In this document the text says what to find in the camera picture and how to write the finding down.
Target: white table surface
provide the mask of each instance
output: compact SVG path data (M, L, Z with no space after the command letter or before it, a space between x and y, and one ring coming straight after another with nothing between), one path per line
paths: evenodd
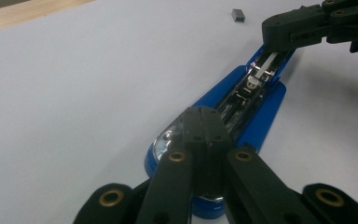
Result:
M261 22L320 3L97 0L1 30L0 223L72 223L97 188L142 183L149 144L250 59ZM260 155L292 189L322 182L358 201L358 53L349 46L297 50Z

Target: screw hole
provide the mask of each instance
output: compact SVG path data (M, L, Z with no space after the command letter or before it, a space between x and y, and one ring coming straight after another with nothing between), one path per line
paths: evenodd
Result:
M235 154L235 158L239 161L250 161L252 159L252 154L249 152L240 151Z
M173 152L168 157L171 161L184 161L185 160L185 154L183 152Z
M316 197L323 203L331 206L340 207L344 205L342 197L330 189L317 189Z
M101 195L99 202L104 207L111 207L121 203L123 198L123 191L120 189L110 189Z

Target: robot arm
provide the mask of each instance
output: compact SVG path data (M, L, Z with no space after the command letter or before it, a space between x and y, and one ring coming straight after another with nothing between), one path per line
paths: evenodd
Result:
M322 6L301 7L275 15L262 24L267 51L287 51L319 44L351 41L358 52L358 0L326 0Z

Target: wooden edge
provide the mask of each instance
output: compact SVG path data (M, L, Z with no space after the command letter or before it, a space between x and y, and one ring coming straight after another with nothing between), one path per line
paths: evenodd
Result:
M31 0L0 8L0 29L94 0Z

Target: small metal block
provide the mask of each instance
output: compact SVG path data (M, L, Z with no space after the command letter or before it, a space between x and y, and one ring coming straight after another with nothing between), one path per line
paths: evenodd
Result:
M245 15L243 15L242 10L240 9L232 9L231 16L234 21L245 22Z

